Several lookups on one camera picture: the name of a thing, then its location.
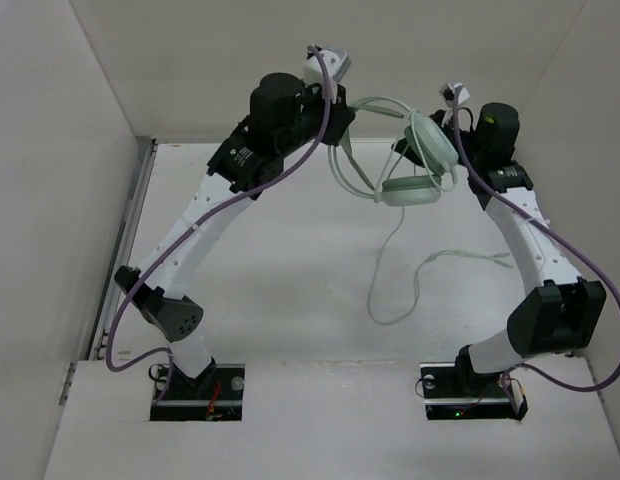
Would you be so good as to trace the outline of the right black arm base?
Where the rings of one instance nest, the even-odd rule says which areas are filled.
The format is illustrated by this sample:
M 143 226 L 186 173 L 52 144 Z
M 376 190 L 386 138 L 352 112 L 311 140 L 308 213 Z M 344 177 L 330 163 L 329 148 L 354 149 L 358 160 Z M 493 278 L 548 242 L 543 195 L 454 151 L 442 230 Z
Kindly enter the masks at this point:
M 422 363 L 415 390 L 432 421 L 522 421 L 529 410 L 525 390 L 517 379 L 497 373 L 466 384 L 454 363 Z

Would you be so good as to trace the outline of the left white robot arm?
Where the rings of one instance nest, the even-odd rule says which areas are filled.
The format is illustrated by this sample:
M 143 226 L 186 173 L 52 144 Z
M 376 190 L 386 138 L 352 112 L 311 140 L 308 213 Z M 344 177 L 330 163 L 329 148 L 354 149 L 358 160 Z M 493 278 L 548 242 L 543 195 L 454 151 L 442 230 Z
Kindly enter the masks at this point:
M 216 362 L 205 346 L 204 310 L 188 297 L 199 265 L 224 231 L 266 189 L 300 168 L 285 160 L 301 147 L 334 146 L 355 118 L 337 82 L 272 73 L 252 91 L 249 113 L 220 144 L 186 207 L 155 250 L 115 282 L 123 307 L 133 305 L 163 335 L 169 375 L 191 396 L 213 387 Z

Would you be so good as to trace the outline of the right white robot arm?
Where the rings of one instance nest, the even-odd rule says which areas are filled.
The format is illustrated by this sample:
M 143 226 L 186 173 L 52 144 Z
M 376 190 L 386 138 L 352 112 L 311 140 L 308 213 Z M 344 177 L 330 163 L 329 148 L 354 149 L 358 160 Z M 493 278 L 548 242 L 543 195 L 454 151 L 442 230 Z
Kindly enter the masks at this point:
M 469 187 L 503 236 L 523 282 L 524 298 L 505 328 L 456 357 L 455 386 L 474 394 L 529 359 L 587 347 L 611 289 L 602 273 L 594 280 L 582 275 L 566 256 L 573 247 L 541 213 L 534 184 L 514 158 L 518 111 L 488 103 L 469 130 L 459 127 L 458 113 L 453 108 L 448 121 L 443 111 L 413 114 L 395 149 L 427 168 L 430 178 L 458 164 L 466 168 Z

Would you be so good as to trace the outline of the mint green headphones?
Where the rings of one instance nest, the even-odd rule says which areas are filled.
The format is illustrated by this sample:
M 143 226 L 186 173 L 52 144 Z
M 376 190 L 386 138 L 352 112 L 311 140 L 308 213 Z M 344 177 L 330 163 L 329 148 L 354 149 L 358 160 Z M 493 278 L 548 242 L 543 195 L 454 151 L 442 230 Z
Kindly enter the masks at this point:
M 369 96 L 351 104 L 356 112 L 393 117 L 403 122 L 403 130 L 391 143 L 377 180 L 365 173 L 353 155 L 349 132 L 328 149 L 328 165 L 333 178 L 349 194 L 389 207 L 433 204 L 444 193 L 456 189 L 459 154 L 432 118 L 409 104 L 389 96 Z M 337 150 L 341 149 L 366 188 L 357 188 L 346 178 Z

